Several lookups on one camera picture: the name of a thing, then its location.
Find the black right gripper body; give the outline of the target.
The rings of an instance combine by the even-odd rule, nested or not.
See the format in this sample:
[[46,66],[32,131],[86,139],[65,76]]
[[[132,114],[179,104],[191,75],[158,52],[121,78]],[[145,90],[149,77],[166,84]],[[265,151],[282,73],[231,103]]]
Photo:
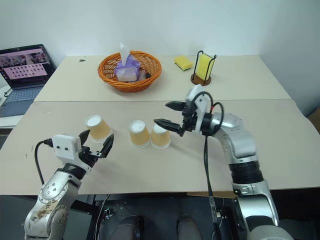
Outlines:
[[182,112],[182,126],[179,129],[179,136],[182,137],[184,133],[192,132],[196,128],[196,122],[198,119],[198,115],[196,113],[196,110],[198,109],[196,103],[194,100],[192,101],[186,101],[183,105]]

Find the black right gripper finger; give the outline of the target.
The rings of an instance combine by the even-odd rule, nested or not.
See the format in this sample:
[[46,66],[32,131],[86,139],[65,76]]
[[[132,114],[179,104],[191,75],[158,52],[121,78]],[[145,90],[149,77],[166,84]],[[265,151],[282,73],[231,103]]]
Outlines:
[[186,106],[186,102],[184,102],[184,101],[170,101],[170,102],[166,103],[165,106],[174,110],[174,111],[182,112]]
[[175,133],[178,133],[181,128],[179,124],[167,119],[155,119],[154,122],[161,128]]

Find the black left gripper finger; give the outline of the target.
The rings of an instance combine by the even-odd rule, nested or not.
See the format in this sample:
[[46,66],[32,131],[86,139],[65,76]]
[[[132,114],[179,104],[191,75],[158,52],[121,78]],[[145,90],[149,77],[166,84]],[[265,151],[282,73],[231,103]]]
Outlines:
[[100,158],[106,158],[113,147],[114,134],[110,134],[103,143],[103,147],[100,151]]
[[88,139],[88,136],[89,136],[89,133],[90,133],[90,130],[87,129],[83,132],[81,132],[78,136],[79,136],[79,139],[80,139],[80,145],[81,145],[81,148],[80,150],[81,151],[88,151],[90,148],[88,146],[84,146],[85,142],[87,141]]

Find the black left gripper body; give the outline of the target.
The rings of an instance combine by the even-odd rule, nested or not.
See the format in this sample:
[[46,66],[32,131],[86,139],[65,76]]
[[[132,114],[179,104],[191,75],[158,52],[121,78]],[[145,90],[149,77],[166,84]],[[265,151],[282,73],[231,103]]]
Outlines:
[[90,173],[98,159],[105,158],[105,154],[100,151],[92,152],[88,146],[82,146],[81,151],[78,153],[78,157],[84,164],[86,164],[86,172]]

